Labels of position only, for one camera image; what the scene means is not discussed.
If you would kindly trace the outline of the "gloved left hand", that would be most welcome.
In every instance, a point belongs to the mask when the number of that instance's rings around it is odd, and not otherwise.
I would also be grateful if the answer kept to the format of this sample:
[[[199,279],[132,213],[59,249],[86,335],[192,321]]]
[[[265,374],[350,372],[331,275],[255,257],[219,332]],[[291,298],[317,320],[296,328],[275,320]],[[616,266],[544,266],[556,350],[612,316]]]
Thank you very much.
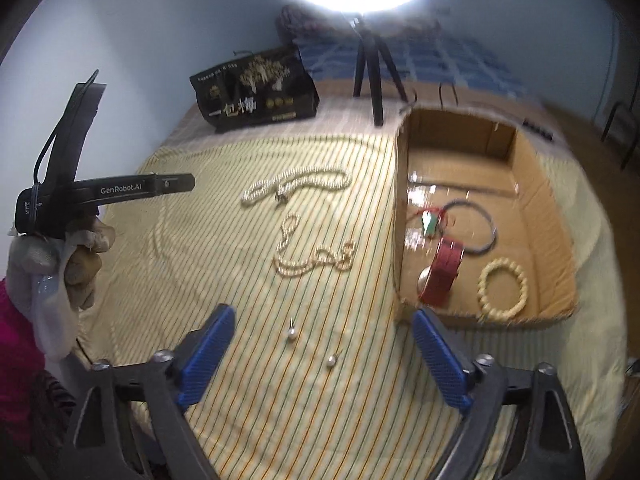
[[[111,226],[91,217],[70,222],[60,240],[38,234],[12,240],[6,288],[48,360],[61,361],[72,351],[79,312],[93,305],[101,256],[115,238]]]

